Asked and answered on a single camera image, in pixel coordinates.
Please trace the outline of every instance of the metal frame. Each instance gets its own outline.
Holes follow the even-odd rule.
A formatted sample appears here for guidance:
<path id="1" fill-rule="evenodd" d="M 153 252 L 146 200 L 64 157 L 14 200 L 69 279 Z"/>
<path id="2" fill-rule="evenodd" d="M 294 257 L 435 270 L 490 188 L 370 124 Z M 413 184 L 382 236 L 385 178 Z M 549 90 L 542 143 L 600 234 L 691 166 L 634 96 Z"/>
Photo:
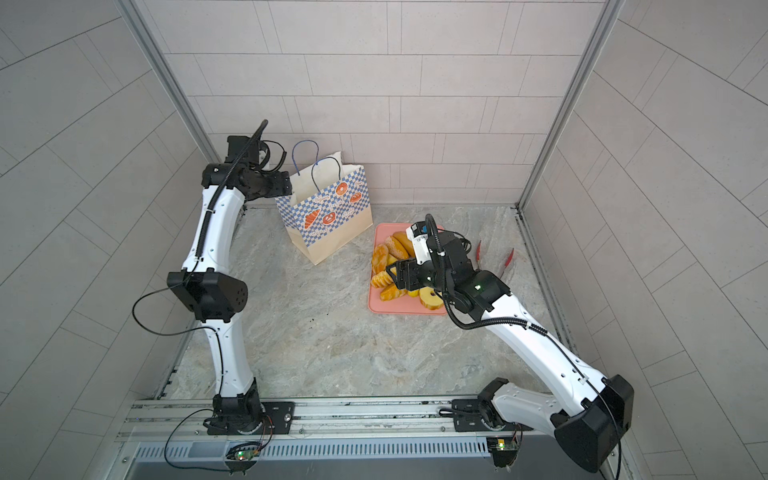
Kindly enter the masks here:
<path id="1" fill-rule="evenodd" d="M 584 90 L 584 86 L 587 84 L 589 74 L 592 72 L 592 68 L 594 68 L 594 64 L 600 56 L 600 51 L 602 50 L 603 45 L 605 45 L 605 42 L 611 33 L 611 29 L 616 23 L 616 19 L 619 16 L 619 11 L 623 4 L 624 0 L 606 0 L 603 5 L 598 21 L 595 23 L 594 29 L 592 30 L 592 35 L 587 42 L 587 47 L 584 49 L 584 54 L 581 56 L 581 60 L 579 60 L 578 66 L 576 67 L 576 73 L 574 73 L 574 77 L 568 85 L 568 90 L 565 92 L 563 101 L 560 103 L 558 114 L 554 117 L 554 122 L 549 128 L 544 146 L 541 148 L 538 159 L 533 166 L 531 176 L 525 184 L 523 194 L 518 202 L 518 209 L 521 214 L 528 205 L 528 202 L 531 201 L 531 195 L 536 187 L 536 183 L 541 177 L 541 173 L 544 171 L 544 167 L 547 164 L 549 157 L 552 155 L 554 146 L 557 144 L 558 139 L 562 134 L 563 128 L 568 121 L 568 117 L 576 106 L 576 101 L 578 100 L 579 95 L 581 95 L 581 91 Z"/>
<path id="2" fill-rule="evenodd" d="M 157 43 L 152 38 L 152 34 L 144 21 L 144 17 L 136 8 L 134 1 L 114 0 L 114 3 L 128 25 L 128 30 L 133 34 L 144 56 L 147 57 L 149 65 L 154 70 L 157 78 L 160 79 L 160 83 L 163 85 L 166 93 L 168 93 L 170 100 L 174 103 L 176 110 L 181 116 L 181 120 L 187 125 L 190 135 L 192 135 L 203 156 L 205 156 L 209 164 L 220 163 L 219 155 L 216 153 L 214 145 L 210 142 L 200 120 L 187 100 L 187 96 L 181 90 L 181 86 L 174 77 L 170 66 L 165 61 L 163 52 L 157 47 Z"/>

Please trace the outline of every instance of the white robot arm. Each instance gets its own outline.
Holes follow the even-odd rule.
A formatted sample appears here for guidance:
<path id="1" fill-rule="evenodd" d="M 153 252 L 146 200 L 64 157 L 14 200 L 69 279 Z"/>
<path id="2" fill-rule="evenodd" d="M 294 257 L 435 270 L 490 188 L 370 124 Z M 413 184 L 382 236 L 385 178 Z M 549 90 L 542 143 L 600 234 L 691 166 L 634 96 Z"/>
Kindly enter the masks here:
<path id="1" fill-rule="evenodd" d="M 249 165 L 266 164 L 262 163 L 263 153 L 254 147 L 260 143 L 265 126 L 266 121 L 251 139 L 228 139 L 230 152 L 234 146 L 240 153 L 230 163 L 206 168 L 204 204 L 195 241 L 182 271 L 169 273 L 167 280 L 197 319 L 211 327 L 206 334 L 218 392 L 214 396 L 214 416 L 206 423 L 211 435 L 247 434 L 260 428 L 262 422 L 257 384 L 247 362 L 240 323 L 247 287 L 229 276 L 229 249 L 246 201 L 290 194 L 287 174 L 277 172 L 280 166 L 267 175 L 250 175 L 252 169 L 245 171 L 247 167 L 240 164 L 244 158 Z M 239 148 L 238 143 L 245 145 Z M 577 464 L 596 472 L 630 426 L 634 391 L 629 383 L 620 376 L 607 378 L 570 352 L 528 313 L 499 278 L 475 270 L 462 239 L 453 232 L 438 230 L 431 215 L 424 222 L 414 223 L 407 234 L 413 241 L 415 258 L 387 266 L 397 287 L 435 288 L 456 326 L 490 329 L 551 391 L 532 392 L 496 379 L 478 396 L 477 413 L 483 423 L 493 429 L 514 422 L 554 436 Z M 473 322 L 458 320 L 453 308 L 467 313 Z"/>

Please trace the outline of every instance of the bag handle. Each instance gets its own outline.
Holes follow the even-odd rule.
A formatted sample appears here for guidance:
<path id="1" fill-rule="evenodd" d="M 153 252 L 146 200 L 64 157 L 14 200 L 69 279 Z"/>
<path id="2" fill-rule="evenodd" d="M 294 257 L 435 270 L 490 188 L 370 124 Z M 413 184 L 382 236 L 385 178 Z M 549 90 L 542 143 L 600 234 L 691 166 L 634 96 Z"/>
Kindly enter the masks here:
<path id="1" fill-rule="evenodd" d="M 340 163 L 340 162 L 339 162 L 339 161 L 336 159 L 336 157 L 325 157 L 325 158 L 321 158 L 321 159 L 319 159 L 318 161 L 316 161 L 316 162 L 315 162 L 315 163 L 312 165 L 312 170 L 310 170 L 310 176 L 312 177 L 312 183 L 313 183 L 313 184 L 315 184 L 315 188 L 317 189 L 317 193 L 320 193 L 320 187 L 318 187 L 318 186 L 317 186 L 317 182 L 315 182 L 315 165 L 317 165 L 317 164 L 318 164 L 318 163 L 320 163 L 321 161 L 323 161 L 323 160 L 327 160 L 327 159 L 329 159 L 329 158 L 330 158 L 331 160 L 335 160 L 335 161 L 336 161 L 336 165 L 338 165 L 338 166 L 339 166 L 339 180 L 341 180 L 341 163 Z"/>
<path id="2" fill-rule="evenodd" d="M 316 141 L 314 141 L 314 140 L 302 140 L 302 141 L 300 141 L 300 142 L 297 142 L 295 145 L 293 145 L 293 149 L 290 151 L 290 159 L 293 161 L 293 166 L 296 168 L 296 173 L 297 173 L 297 174 L 298 174 L 300 177 L 301 177 L 301 172 L 299 172 L 299 167 L 298 167 L 298 165 L 296 165 L 296 158 L 293 156 L 293 154 L 295 154 L 295 153 L 296 153 L 296 147 L 298 147 L 298 146 L 299 146 L 299 144 L 302 144 L 302 143 L 304 143 L 305 141 L 311 141 L 312 143 L 314 143 L 314 144 L 315 144 L 315 148 L 317 149 L 317 151 L 315 152 L 315 163 L 317 163 L 317 162 L 319 162 L 319 161 L 320 161 L 320 160 L 317 160 L 317 159 L 318 159 L 318 157 L 320 156 L 320 146 L 317 144 L 317 142 L 316 142 Z"/>

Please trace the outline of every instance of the blue checkered pattern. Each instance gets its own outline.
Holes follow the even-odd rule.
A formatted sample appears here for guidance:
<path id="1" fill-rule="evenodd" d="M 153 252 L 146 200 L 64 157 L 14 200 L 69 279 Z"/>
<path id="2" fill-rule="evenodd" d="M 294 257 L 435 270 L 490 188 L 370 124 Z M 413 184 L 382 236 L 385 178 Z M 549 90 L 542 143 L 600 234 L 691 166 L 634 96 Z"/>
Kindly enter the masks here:
<path id="1" fill-rule="evenodd" d="M 336 187 L 343 182 L 347 183 L 346 192 L 343 195 L 337 195 Z M 362 196 L 353 204 L 350 200 L 357 193 Z M 277 197 L 275 199 L 277 210 L 280 212 L 286 227 L 298 230 L 304 243 L 310 246 L 370 206 L 371 199 L 368 196 L 366 170 L 360 167 L 298 205 L 291 205 L 292 199 L 293 196 Z M 304 228 L 306 217 L 316 210 L 320 210 L 317 218 L 309 228 Z M 323 218 L 330 214 L 335 214 L 335 218 L 326 225 Z"/>

